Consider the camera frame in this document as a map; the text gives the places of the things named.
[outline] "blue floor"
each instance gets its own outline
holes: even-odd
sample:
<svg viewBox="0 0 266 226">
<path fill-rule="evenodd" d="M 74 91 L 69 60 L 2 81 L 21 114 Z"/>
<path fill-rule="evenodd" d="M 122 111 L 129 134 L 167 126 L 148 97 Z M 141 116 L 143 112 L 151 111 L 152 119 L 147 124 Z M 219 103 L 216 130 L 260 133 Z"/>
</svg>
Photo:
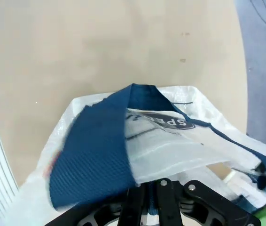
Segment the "blue floor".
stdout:
<svg viewBox="0 0 266 226">
<path fill-rule="evenodd" d="M 253 0 L 263 18 L 261 0 Z M 250 0 L 235 0 L 240 18 L 248 79 L 248 124 L 250 137 L 266 143 L 266 25 Z"/>
</svg>

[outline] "white plastic sheet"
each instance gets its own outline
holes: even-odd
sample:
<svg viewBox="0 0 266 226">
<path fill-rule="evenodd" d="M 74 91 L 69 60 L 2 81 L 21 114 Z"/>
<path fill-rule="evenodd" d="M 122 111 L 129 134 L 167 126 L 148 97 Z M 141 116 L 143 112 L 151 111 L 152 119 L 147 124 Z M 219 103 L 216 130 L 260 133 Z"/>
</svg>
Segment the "white plastic sheet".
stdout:
<svg viewBox="0 0 266 226">
<path fill-rule="evenodd" d="M 170 101 L 179 103 L 176 104 L 177 107 L 185 112 L 189 117 L 210 122 L 216 129 L 225 133 L 233 140 L 251 149 L 261 152 L 262 154 L 266 154 L 265 144 L 246 136 L 245 134 L 238 131 L 235 127 L 233 127 L 197 88 L 191 86 L 175 86 L 159 88 L 159 90 Z M 97 103 L 108 95 L 108 93 L 90 95 L 85 97 L 78 97 L 72 100 L 72 102 L 62 115 L 61 119 L 58 121 L 58 124 L 56 125 L 53 133 L 49 137 L 41 153 L 37 168 L 29 175 L 26 182 L 20 188 L 19 194 L 16 196 L 16 200 L 12 204 L 12 207 L 10 208 L 4 221 L 2 222 L 3 224 L 0 225 L 43 226 L 47 222 L 63 213 L 63 211 L 55 211 L 51 207 L 51 204 L 49 202 L 47 191 L 47 173 L 49 166 L 53 161 L 56 153 L 59 152 L 61 144 L 63 143 L 64 136 L 66 135 L 66 131 L 75 116 L 84 108 L 85 105 L 92 105 L 94 103 Z M 254 155 L 214 135 L 209 129 L 197 127 L 196 129 L 183 130 L 182 137 L 186 141 L 193 141 L 188 143 L 188 148 L 191 152 L 196 149 L 196 152 L 198 153 L 201 151 L 211 151 L 211 153 L 213 153 L 210 156 L 208 154 L 203 154 L 202 159 L 200 160 L 194 159 L 194 161 L 197 161 L 197 167 L 201 167 L 213 162 L 230 160 L 232 162 L 236 162 L 237 164 L 243 165 L 247 169 L 252 169 L 259 163 L 259 160 Z M 165 169 L 165 165 L 161 172 L 157 172 L 155 167 L 150 167 L 149 169 L 149 165 L 138 162 L 146 161 L 146 163 L 149 164 L 149 162 L 151 162 L 151 159 L 154 158 L 154 156 L 151 156 L 151 152 L 149 152 L 150 155 L 147 158 L 143 158 L 142 155 L 140 155 L 141 153 L 132 150 L 130 150 L 130 148 L 128 149 L 129 159 L 133 169 L 133 175 L 139 182 L 148 181 L 150 179 L 155 179 L 161 176 L 171 176 L 171 174 L 176 174 L 184 170 L 186 170 L 184 173 L 188 174 L 188 170 L 195 167 L 194 164 L 188 165 L 188 161 L 192 160 L 192 158 L 190 158 L 185 162 L 179 161 L 183 163 L 179 167 L 176 167 L 176 164 L 174 162 L 173 165 L 175 167 L 173 167 L 172 170 L 168 172 L 168 169 Z M 162 157 L 163 155 L 165 157 L 165 151 L 160 152 L 160 157 Z M 138 166 L 145 166 L 145 168 L 148 168 L 148 171 L 144 172 L 145 174 L 143 174 L 142 171 L 138 171 L 134 164 L 137 164 Z M 188 175 L 189 179 L 193 179 L 195 177 L 195 179 L 198 179 L 200 181 L 203 180 L 203 178 L 201 179 L 201 177 L 193 176 L 192 173 Z M 206 185 L 213 186 L 214 181 L 217 181 L 217 178 L 211 178 L 208 182 L 206 181 Z M 222 186 L 219 186 L 219 188 L 221 189 L 221 191 L 219 191 L 220 193 L 223 192 L 224 195 L 232 195 L 230 191 L 224 192 L 226 189 L 222 189 L 222 187 L 224 187 L 223 184 Z"/>
</svg>

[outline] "table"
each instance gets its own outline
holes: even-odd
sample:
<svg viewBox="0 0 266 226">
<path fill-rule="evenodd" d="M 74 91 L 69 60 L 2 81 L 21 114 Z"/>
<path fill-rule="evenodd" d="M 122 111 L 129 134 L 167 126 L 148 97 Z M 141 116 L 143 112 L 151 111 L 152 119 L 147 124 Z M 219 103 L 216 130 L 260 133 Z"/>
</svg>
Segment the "table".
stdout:
<svg viewBox="0 0 266 226">
<path fill-rule="evenodd" d="M 79 96 L 193 85 L 246 131 L 234 1 L 0 0 L 0 138 L 19 185 Z"/>
</svg>

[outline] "blue strap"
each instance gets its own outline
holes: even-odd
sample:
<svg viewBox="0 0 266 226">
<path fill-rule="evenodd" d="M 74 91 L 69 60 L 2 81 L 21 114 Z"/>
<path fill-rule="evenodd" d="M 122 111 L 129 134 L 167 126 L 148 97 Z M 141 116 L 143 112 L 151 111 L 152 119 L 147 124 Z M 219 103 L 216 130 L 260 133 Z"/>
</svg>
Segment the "blue strap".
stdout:
<svg viewBox="0 0 266 226">
<path fill-rule="evenodd" d="M 77 116 L 50 176 L 49 194 L 54 208 L 97 202 L 135 184 L 125 147 L 127 108 L 179 112 L 186 121 L 208 127 L 253 153 L 266 167 L 264 155 L 231 140 L 210 123 L 189 118 L 155 86 L 132 84 L 93 106 L 86 106 Z"/>
</svg>

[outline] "screw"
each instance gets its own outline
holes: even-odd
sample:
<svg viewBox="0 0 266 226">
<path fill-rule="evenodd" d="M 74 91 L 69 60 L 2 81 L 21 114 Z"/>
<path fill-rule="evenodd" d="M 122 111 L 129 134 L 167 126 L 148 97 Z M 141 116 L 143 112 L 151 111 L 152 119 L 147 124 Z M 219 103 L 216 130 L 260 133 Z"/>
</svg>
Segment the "screw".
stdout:
<svg viewBox="0 0 266 226">
<path fill-rule="evenodd" d="M 196 189 L 196 186 L 194 186 L 194 185 L 190 185 L 190 186 L 188 186 L 188 189 L 190 190 L 190 191 L 194 191 L 195 189 Z"/>
<path fill-rule="evenodd" d="M 166 186 L 167 185 L 167 181 L 166 180 L 162 180 L 162 181 L 160 181 L 160 184 L 161 184 L 161 186 Z"/>
</svg>

